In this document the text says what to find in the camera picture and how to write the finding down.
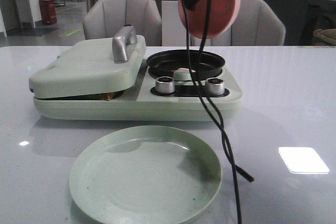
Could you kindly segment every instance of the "plastic plate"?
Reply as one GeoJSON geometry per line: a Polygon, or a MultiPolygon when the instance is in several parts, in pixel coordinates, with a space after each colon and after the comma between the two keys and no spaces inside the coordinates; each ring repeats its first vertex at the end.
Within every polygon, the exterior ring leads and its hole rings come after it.
{"type": "Polygon", "coordinates": [[[166,126],[119,130],[88,146],[70,173],[77,206],[101,223],[186,223],[218,194],[222,169],[198,137],[166,126]]]}

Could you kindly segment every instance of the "chair backrest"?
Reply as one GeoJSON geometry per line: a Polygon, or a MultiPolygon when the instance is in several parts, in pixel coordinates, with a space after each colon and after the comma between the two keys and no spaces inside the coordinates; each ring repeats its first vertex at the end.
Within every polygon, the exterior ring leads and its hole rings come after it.
{"type": "Polygon", "coordinates": [[[128,24],[148,46],[160,46],[162,21],[154,0],[98,0],[84,17],[85,39],[113,37],[128,24]]]}
{"type": "MultiPolygon", "coordinates": [[[[211,46],[282,46],[286,28],[263,0],[241,0],[235,22],[211,39],[211,46]]],[[[193,39],[197,45],[200,40],[193,39]]]]}

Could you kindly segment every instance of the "nonstick pan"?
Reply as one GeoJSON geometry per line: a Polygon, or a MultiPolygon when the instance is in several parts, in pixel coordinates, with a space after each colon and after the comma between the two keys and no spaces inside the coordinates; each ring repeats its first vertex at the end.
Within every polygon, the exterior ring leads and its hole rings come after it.
{"type": "MultiPolygon", "coordinates": [[[[191,67],[197,69],[197,50],[190,50],[191,67]]],[[[201,80],[219,75],[225,60],[212,52],[202,52],[200,64],[198,65],[198,76],[201,80]]],[[[187,50],[169,50],[158,52],[148,57],[147,65],[150,72],[157,76],[173,77],[174,72],[179,68],[189,68],[187,50]]]]}

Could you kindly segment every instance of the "white table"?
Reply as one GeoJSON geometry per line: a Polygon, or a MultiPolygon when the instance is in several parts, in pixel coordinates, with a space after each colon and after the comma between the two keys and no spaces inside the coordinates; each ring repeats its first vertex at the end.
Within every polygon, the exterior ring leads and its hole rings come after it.
{"type": "MultiPolygon", "coordinates": [[[[236,223],[230,166],[213,123],[62,121],[38,114],[28,78],[66,49],[0,48],[0,223],[96,223],[69,192],[76,157],[102,136],[146,124],[177,127],[210,144],[223,164],[223,185],[196,223],[236,223]]],[[[146,56],[168,49],[148,48],[146,56]]],[[[236,163],[255,178],[248,183],[239,177],[244,223],[334,224],[336,48],[206,50],[226,59],[245,93],[241,111],[226,127],[236,163]],[[291,173],[279,155],[283,146],[314,148],[329,173],[291,173]]]]}

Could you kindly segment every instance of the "gray floor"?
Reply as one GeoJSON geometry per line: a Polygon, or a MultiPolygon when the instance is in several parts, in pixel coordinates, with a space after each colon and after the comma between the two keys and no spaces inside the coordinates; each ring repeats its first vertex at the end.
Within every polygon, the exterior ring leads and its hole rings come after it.
{"type": "Polygon", "coordinates": [[[55,24],[37,27],[58,28],[57,30],[42,36],[7,36],[0,39],[0,47],[73,46],[75,43],[85,40],[82,26],[85,14],[85,0],[82,2],[66,0],[65,6],[56,7],[57,22],[55,24]]]}

